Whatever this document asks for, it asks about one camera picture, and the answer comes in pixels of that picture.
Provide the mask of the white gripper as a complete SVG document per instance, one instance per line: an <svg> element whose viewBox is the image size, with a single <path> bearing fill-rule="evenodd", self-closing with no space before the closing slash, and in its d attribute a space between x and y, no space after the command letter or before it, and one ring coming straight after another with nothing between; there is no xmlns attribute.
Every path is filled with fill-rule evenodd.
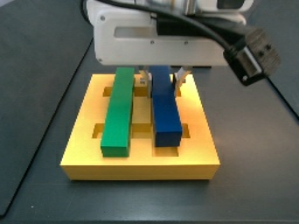
<svg viewBox="0 0 299 224"><path fill-rule="evenodd" d="M192 23L192 17L225 18L247 22L241 13L255 0L87 0L88 21L93 27L95 54L104 66L140 66L139 73L152 97L149 66L181 66L172 76L173 94L177 95L192 67L223 66L224 46L215 38L159 36L157 16Z"/></svg>

